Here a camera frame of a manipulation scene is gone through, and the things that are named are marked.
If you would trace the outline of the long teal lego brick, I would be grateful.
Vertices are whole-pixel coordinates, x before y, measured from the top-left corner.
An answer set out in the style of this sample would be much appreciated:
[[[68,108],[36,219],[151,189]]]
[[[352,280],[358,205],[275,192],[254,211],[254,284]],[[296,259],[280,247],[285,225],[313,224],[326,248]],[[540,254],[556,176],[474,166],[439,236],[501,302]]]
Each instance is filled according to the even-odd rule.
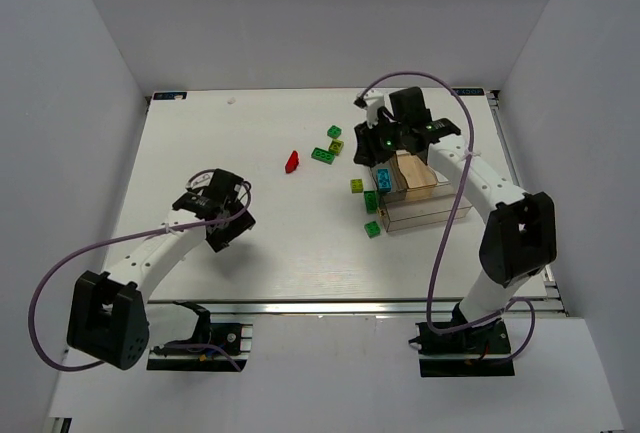
[[[390,192],[393,188],[390,172],[387,168],[376,171],[378,190],[384,193]]]

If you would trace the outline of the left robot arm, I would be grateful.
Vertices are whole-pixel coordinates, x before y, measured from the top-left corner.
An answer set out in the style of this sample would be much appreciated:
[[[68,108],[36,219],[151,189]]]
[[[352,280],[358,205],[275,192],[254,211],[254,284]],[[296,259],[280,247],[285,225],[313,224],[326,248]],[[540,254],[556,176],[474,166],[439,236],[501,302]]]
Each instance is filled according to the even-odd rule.
[[[76,280],[70,347],[121,370],[133,367],[149,343],[146,305],[165,277],[199,245],[219,252],[253,228],[250,183],[222,169],[209,175],[206,185],[186,188],[159,227],[113,240],[139,239],[132,252],[104,272],[87,271]]]

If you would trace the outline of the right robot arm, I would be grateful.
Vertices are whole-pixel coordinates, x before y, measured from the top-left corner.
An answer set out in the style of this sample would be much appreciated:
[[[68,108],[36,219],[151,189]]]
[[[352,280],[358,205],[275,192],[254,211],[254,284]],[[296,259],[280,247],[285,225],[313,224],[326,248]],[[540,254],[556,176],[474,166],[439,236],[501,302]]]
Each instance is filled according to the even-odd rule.
[[[375,167],[405,151],[443,175],[484,222],[474,285],[452,323],[439,333],[480,328],[504,312],[515,293],[557,257],[555,207],[544,192],[530,194],[474,152],[470,137],[447,118],[433,119],[422,91],[369,91],[355,105],[366,112],[354,131],[355,163]]]

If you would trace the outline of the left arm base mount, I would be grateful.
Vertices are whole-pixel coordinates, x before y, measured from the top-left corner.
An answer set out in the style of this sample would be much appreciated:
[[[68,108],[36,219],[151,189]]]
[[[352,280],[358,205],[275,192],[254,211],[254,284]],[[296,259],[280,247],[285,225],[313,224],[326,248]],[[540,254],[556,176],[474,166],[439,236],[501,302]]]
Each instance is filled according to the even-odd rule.
[[[152,304],[146,368],[162,372],[240,373],[252,348],[253,324],[190,301]]]

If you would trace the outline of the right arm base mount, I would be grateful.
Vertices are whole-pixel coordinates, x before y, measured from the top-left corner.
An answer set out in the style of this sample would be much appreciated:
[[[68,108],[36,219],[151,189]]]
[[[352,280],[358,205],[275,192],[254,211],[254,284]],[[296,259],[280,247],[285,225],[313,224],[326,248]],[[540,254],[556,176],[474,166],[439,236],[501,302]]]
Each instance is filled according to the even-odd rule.
[[[437,335],[426,322],[408,344],[418,352],[422,378],[513,377],[511,344],[502,320]]]

